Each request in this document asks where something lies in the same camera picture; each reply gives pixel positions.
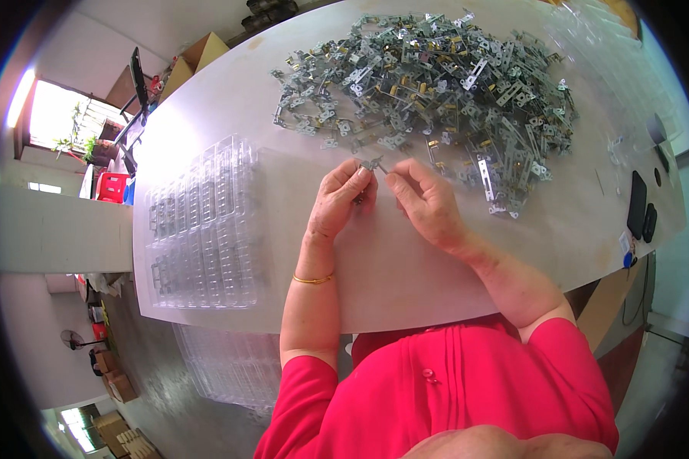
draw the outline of stand fan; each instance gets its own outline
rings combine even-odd
[[[100,341],[93,341],[91,343],[85,343],[84,338],[78,333],[76,333],[73,330],[64,330],[61,334],[62,341],[64,342],[64,345],[68,347],[71,350],[77,350],[81,349],[84,346],[88,346],[90,344],[100,344],[104,343],[105,340],[101,339]]]

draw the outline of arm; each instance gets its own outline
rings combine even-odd
[[[468,229],[445,179],[416,160],[406,160],[396,164],[386,183],[397,206],[427,241],[478,274],[498,311],[518,328],[523,342],[552,317],[575,323],[569,303],[546,275]]]
[[[334,238],[349,221],[353,199],[364,192],[361,207],[375,205],[377,181],[356,160],[347,160],[323,180],[301,243],[294,275],[323,279],[334,271]],[[311,355],[335,370],[340,345],[340,302],[336,278],[322,283],[291,281],[281,323],[281,366],[298,355]]]

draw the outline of gold bracelet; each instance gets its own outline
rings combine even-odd
[[[333,275],[334,275],[334,273],[332,272],[330,275],[328,275],[327,277],[325,277],[325,278],[323,278],[323,279],[306,280],[306,279],[299,279],[299,278],[297,278],[296,275],[294,274],[294,280],[296,280],[297,282],[301,282],[301,283],[313,283],[313,284],[317,284],[317,283],[324,283],[324,282],[326,282],[327,280],[331,280],[331,278],[332,278]]]

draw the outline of hand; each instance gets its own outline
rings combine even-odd
[[[309,217],[308,232],[334,241],[334,237],[348,222],[355,206],[353,199],[363,197],[361,207],[368,213],[376,204],[377,180],[375,174],[359,167],[355,159],[341,163],[322,179],[317,202]]]
[[[452,186],[445,179],[411,159],[396,164],[386,183],[397,207],[424,239],[446,252],[462,246],[467,226],[459,216]]]

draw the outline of red shirt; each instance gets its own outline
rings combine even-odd
[[[519,439],[565,433],[615,453],[610,394],[576,326],[547,320],[523,344],[502,316],[476,322],[405,336],[362,362],[373,344],[360,335],[359,364],[339,385],[320,359],[290,360],[255,457],[401,457],[436,433],[485,424]]]

